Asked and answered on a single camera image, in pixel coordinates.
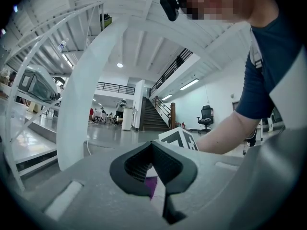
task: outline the purple object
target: purple object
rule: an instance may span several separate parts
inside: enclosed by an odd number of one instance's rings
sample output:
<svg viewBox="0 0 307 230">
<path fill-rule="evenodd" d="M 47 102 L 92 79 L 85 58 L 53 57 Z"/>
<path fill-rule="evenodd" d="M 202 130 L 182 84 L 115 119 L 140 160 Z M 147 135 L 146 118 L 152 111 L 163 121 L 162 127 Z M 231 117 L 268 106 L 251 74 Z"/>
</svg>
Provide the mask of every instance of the purple object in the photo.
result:
<svg viewBox="0 0 307 230">
<path fill-rule="evenodd" d="M 155 177 L 147 177 L 145 179 L 145 185 L 147 187 L 149 187 L 150 189 L 150 200 L 153 198 L 153 195 L 154 195 L 154 191 L 157 187 L 157 184 L 158 184 L 158 177 L 155 176 Z"/>
</svg>

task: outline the white box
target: white box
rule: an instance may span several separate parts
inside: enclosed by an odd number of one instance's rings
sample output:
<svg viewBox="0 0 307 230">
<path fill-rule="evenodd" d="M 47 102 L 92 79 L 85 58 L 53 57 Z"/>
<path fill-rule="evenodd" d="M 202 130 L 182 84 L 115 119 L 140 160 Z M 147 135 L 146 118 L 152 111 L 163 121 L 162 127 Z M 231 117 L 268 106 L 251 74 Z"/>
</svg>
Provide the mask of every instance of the white box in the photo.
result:
<svg viewBox="0 0 307 230">
<path fill-rule="evenodd" d="M 193 135 L 181 127 L 160 134 L 159 140 L 178 147 L 198 151 Z"/>
</svg>

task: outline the blue t-shirt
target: blue t-shirt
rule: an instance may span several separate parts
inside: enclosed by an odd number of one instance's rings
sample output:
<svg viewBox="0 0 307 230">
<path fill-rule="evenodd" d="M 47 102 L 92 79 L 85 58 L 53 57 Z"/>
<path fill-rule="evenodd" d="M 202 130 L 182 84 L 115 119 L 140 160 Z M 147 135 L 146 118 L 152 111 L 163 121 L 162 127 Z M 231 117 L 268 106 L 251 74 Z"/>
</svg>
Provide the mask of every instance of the blue t-shirt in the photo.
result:
<svg viewBox="0 0 307 230">
<path fill-rule="evenodd" d="M 281 12 L 267 26 L 251 28 L 262 54 L 262 73 L 248 55 L 243 92 L 236 111 L 248 118 L 262 119 L 270 117 L 274 104 L 269 94 L 290 69 L 303 44 Z"/>
</svg>

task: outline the staircase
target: staircase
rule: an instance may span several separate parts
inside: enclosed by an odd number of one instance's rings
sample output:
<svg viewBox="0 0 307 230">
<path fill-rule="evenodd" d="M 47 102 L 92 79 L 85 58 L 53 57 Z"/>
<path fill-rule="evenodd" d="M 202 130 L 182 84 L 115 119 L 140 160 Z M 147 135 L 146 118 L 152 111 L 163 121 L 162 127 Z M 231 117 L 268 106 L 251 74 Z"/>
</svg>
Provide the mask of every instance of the staircase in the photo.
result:
<svg viewBox="0 0 307 230">
<path fill-rule="evenodd" d="M 143 130 L 169 131 L 170 128 L 164 122 L 153 104 L 146 99 Z"/>
</svg>

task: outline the black office chair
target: black office chair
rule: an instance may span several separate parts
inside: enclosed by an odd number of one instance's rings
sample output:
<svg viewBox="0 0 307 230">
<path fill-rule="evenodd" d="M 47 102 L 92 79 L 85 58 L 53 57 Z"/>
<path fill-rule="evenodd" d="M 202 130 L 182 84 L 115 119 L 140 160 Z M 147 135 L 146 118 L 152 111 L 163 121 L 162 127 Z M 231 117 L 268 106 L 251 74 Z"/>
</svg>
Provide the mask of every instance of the black office chair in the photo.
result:
<svg viewBox="0 0 307 230">
<path fill-rule="evenodd" d="M 199 134 L 201 134 L 202 131 L 208 133 L 212 130 L 209 125 L 213 124 L 213 108 L 211 108 L 209 105 L 203 106 L 201 110 L 201 120 L 200 117 L 197 118 L 200 125 L 205 125 L 204 129 L 198 131 Z"/>
</svg>

